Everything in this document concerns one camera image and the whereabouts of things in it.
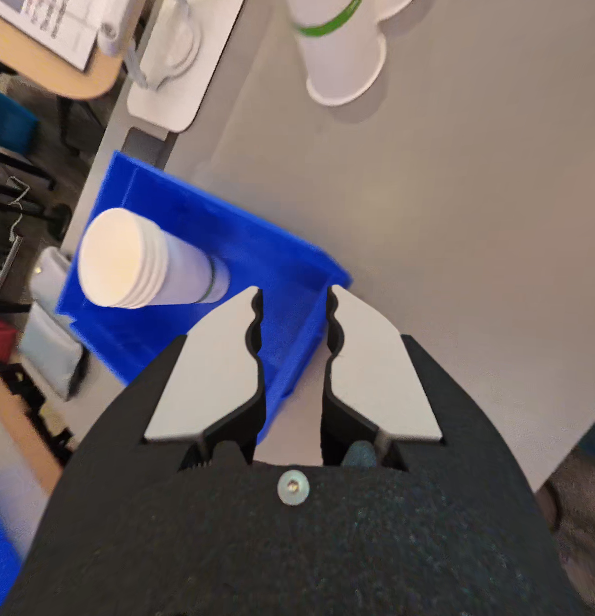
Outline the white paper cup green band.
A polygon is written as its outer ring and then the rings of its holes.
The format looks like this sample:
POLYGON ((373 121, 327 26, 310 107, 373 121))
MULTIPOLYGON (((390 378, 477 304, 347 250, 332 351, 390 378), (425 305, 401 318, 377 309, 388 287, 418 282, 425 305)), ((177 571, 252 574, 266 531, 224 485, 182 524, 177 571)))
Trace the white paper cup green band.
POLYGON ((376 81, 387 55, 375 1, 286 1, 309 96, 339 107, 376 81))
POLYGON ((388 20, 408 7, 413 1, 374 1, 377 23, 388 20))

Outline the printed instruction sheet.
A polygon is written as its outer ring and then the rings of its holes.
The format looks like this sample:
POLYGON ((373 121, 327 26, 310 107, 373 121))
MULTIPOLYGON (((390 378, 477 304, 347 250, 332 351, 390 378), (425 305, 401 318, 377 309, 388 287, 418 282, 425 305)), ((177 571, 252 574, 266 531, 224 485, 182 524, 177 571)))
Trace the printed instruction sheet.
POLYGON ((101 31, 106 4, 106 1, 0 1, 0 17, 82 72, 95 47, 109 57, 117 53, 117 47, 101 31))

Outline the red bag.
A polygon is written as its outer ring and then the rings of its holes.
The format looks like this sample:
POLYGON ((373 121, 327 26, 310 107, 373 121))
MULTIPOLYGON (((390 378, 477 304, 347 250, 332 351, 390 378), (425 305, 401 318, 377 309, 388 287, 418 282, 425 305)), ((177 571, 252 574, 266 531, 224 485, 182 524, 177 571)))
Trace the red bag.
POLYGON ((16 344, 18 330, 0 317, 0 361, 8 364, 16 344))

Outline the stack of white paper cups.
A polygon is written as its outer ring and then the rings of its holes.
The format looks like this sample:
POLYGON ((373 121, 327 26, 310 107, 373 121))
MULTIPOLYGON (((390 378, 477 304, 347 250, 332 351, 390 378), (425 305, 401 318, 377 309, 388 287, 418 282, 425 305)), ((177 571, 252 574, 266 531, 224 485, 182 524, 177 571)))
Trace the stack of white paper cups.
POLYGON ((211 304, 230 286, 221 259, 124 208, 106 210, 89 224, 77 261, 85 297, 111 309, 211 304))

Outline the blue plastic bin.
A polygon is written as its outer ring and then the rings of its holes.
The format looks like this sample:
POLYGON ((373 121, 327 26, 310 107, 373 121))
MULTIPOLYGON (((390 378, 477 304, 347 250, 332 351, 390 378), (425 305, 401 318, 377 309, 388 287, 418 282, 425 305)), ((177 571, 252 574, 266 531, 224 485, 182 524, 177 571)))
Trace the blue plastic bin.
MULTIPOLYGON (((102 212, 122 206, 164 231, 221 258, 229 267, 227 297, 251 285, 263 290, 263 362, 266 438, 284 400, 294 391, 326 328, 327 288, 352 279, 320 248, 254 214, 115 151, 85 228, 102 212)), ((186 334, 212 305, 99 307, 85 298, 71 261, 56 312, 123 384, 136 376, 178 335, 186 334)))
POLYGON ((0 606, 20 572, 21 560, 0 520, 0 606))

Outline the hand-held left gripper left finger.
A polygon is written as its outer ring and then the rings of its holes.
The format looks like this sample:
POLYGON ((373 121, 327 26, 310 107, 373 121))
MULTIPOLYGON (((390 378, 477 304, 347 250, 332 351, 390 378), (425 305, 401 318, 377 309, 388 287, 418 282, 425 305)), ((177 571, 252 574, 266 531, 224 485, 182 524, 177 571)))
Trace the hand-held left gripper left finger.
POLYGON ((263 290, 247 287, 148 364, 144 380, 153 394, 146 449, 180 453, 178 465, 210 465, 226 442, 246 465, 253 463, 266 420, 262 320, 263 290))

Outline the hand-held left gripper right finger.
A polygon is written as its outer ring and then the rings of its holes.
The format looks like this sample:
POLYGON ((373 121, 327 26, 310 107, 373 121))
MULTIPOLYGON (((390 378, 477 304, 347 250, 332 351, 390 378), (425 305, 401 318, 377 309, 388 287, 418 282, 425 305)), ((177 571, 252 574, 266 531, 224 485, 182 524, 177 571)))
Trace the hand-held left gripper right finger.
POLYGON ((392 454, 397 443, 443 445, 425 387, 392 322, 339 285, 328 287, 326 319, 324 466, 340 466, 359 442, 374 464, 397 467, 403 466, 392 454))

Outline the white adjustable stand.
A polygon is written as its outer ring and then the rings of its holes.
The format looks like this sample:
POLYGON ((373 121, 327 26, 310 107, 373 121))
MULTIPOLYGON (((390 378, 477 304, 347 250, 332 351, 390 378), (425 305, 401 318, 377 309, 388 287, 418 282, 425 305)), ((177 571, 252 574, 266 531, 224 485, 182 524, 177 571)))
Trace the white adjustable stand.
POLYGON ((130 34, 143 1, 102 1, 97 46, 132 82, 129 114, 170 133, 193 122, 243 1, 161 1, 147 45, 130 34))

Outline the blue storage box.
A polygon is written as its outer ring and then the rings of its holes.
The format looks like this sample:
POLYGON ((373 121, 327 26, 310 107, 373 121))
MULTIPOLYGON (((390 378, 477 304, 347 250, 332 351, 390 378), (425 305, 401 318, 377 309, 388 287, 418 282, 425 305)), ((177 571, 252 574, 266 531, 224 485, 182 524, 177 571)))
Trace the blue storage box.
POLYGON ((30 153, 39 119, 0 92, 0 147, 19 155, 30 153))

